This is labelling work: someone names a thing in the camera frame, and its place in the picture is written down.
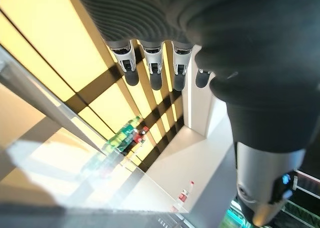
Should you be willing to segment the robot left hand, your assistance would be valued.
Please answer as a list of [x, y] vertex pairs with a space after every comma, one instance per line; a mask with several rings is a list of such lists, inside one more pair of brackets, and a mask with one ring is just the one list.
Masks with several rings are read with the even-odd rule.
[[171, 41], [174, 88], [193, 47], [196, 85], [226, 103], [245, 218], [264, 226], [292, 196], [296, 170], [320, 129], [320, 0], [80, 0], [126, 81], [139, 77], [139, 40], [153, 89]]

